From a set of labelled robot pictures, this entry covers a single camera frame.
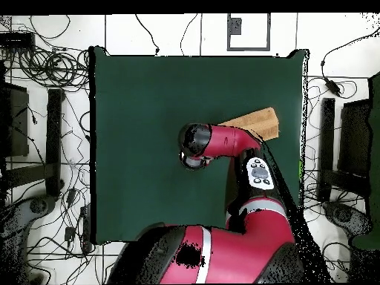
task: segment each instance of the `control buttons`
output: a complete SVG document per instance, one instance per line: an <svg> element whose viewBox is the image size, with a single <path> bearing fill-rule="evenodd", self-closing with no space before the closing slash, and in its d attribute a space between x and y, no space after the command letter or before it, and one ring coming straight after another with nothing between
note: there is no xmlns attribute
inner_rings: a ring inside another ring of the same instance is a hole
<svg viewBox="0 0 380 285"><path fill-rule="evenodd" d="M261 167L252 169L252 176L257 178L268 178L268 171Z"/></svg>

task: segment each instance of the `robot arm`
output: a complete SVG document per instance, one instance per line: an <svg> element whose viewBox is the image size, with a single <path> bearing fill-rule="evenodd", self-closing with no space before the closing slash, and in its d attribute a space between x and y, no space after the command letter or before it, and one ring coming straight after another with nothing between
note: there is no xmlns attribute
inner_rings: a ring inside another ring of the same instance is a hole
<svg viewBox="0 0 380 285"><path fill-rule="evenodd" d="M179 134L180 159L189 169L199 169L218 157L238 157L248 148L260 149L261 143L247 131L221 125L192 123Z"/></svg>
<svg viewBox="0 0 380 285"><path fill-rule="evenodd" d="M178 140L187 169L231 158L226 229L152 226L125 246L108 283L299 282L303 267L261 142L242 129L207 124L185 125Z"/></svg>

